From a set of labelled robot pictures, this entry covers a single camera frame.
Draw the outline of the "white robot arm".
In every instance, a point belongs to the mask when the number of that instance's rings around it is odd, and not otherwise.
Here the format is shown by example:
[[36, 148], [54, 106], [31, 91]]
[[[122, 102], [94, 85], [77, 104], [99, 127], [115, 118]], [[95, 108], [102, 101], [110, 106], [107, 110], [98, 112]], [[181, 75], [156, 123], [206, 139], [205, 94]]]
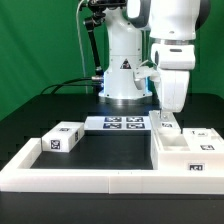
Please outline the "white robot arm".
[[193, 41], [209, 16], [210, 0], [81, 0], [79, 7], [92, 12], [84, 25], [99, 99], [146, 102], [153, 82], [160, 112], [180, 112], [195, 67]]

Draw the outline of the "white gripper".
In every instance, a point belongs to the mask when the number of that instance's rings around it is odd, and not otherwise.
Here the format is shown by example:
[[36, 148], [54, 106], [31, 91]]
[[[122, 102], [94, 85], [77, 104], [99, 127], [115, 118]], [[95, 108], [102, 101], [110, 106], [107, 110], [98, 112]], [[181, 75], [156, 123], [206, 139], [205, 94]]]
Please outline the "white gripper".
[[154, 83], [160, 104], [160, 119], [170, 119], [169, 112], [180, 112], [185, 104], [189, 71], [158, 69], [150, 80]]

